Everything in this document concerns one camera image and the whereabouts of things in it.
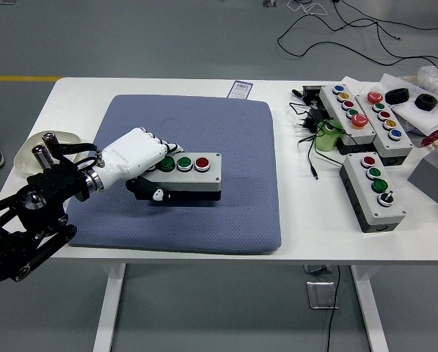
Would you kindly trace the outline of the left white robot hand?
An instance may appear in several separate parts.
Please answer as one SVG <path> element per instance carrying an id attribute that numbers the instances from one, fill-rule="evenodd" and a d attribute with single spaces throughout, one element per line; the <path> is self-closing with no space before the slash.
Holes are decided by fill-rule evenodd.
<path id="1" fill-rule="evenodd" d="M 159 139 L 144 128 L 134 128 L 102 150 L 104 165 L 94 166 L 90 177 L 96 191 L 105 191 L 116 182 L 125 181 L 137 199 L 168 200 L 169 194 L 142 174 L 166 156 L 182 152 L 179 144 Z"/>

